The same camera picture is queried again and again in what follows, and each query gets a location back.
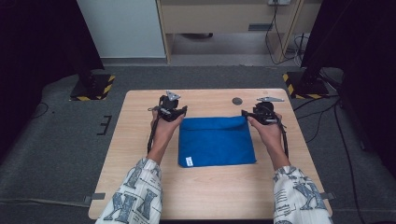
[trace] yellow and black tape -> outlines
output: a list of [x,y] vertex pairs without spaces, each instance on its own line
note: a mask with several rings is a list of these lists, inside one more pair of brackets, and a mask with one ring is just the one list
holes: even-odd
[[109,76],[108,81],[106,83],[106,86],[103,90],[103,93],[100,95],[96,96],[90,96],[90,95],[79,95],[75,97],[70,97],[71,101],[90,101],[90,100],[104,100],[106,99],[108,93],[110,92],[111,86],[113,85],[114,78],[116,76]]
[[291,84],[288,74],[283,74],[283,80],[286,83],[286,87],[288,88],[291,99],[318,99],[329,97],[328,94],[297,94],[293,88],[293,85]]

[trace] white label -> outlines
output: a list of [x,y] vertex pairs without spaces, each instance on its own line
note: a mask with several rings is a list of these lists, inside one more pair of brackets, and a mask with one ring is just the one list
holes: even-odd
[[186,157],[186,162],[187,162],[187,166],[193,166],[194,164],[192,164],[192,158],[191,157]]

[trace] small round object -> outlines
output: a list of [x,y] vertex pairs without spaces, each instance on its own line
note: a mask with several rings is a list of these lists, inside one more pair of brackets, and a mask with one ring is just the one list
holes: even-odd
[[233,104],[235,105],[241,105],[243,103],[242,99],[239,97],[233,98]]

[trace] dark curtain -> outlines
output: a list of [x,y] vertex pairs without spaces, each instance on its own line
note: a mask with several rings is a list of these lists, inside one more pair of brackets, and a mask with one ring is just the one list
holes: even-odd
[[396,177],[396,1],[323,0],[303,66],[344,71],[339,90],[365,149]]
[[104,69],[77,1],[0,0],[1,159],[63,77]]

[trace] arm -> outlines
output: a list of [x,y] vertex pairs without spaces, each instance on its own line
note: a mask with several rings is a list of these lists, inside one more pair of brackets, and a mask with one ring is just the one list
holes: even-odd
[[[152,113],[154,121],[157,111]],[[183,118],[181,115],[172,122],[159,119],[151,151],[128,172],[96,224],[160,222],[163,209],[160,163]]]
[[279,127],[262,125],[251,117],[247,119],[258,130],[276,171],[274,223],[332,223],[315,183],[290,164],[281,144]]

